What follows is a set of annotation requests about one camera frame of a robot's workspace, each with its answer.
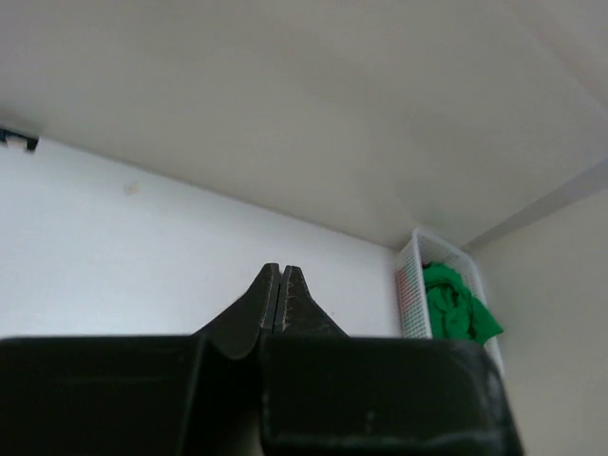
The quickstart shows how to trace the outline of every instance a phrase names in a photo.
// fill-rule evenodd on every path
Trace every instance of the small stain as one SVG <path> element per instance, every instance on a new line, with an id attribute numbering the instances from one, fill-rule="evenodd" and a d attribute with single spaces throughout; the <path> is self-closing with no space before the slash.
<path id="1" fill-rule="evenodd" d="M 140 183 L 135 181 L 126 183 L 123 187 L 124 194 L 130 197 L 131 195 L 137 195 L 140 193 Z"/>

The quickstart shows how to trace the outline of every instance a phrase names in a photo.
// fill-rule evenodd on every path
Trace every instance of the white wall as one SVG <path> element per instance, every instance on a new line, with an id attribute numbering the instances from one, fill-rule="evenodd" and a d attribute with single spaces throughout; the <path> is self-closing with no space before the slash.
<path id="1" fill-rule="evenodd" d="M 265 262 L 347 333 L 399 333 L 393 252 L 56 142 L 0 149 L 0 222 L 0 336 L 190 333 Z"/>
<path id="2" fill-rule="evenodd" d="M 608 191 L 474 256 L 529 454 L 607 454 Z"/>

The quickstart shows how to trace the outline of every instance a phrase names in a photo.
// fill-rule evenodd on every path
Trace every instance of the white plastic basket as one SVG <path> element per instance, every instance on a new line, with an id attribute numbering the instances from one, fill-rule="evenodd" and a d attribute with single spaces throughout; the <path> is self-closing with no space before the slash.
<path id="1" fill-rule="evenodd" d="M 431 261 L 444 263 L 458 272 L 468 289 L 487 307 L 484 288 L 473 258 L 443 239 L 416 228 L 411 241 L 397 256 L 396 263 L 397 297 L 404 337 L 432 337 L 422 270 L 423 264 Z M 496 337 L 489 339 L 484 348 L 500 373 L 504 374 L 503 358 Z"/>

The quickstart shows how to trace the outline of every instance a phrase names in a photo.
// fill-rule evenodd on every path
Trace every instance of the green towel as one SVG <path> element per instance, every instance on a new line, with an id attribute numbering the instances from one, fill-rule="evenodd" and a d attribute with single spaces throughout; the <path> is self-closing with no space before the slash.
<path id="1" fill-rule="evenodd" d="M 483 345 L 503 332 L 492 314 L 445 264 L 424 269 L 428 316 L 433 337 L 473 340 Z"/>

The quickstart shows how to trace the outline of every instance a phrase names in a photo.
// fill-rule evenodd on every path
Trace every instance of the white ceiling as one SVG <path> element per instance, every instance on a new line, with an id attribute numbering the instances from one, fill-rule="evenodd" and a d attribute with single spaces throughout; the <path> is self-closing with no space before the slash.
<path id="1" fill-rule="evenodd" d="M 608 4 L 4 0 L 0 114 L 391 247 L 608 156 Z"/>

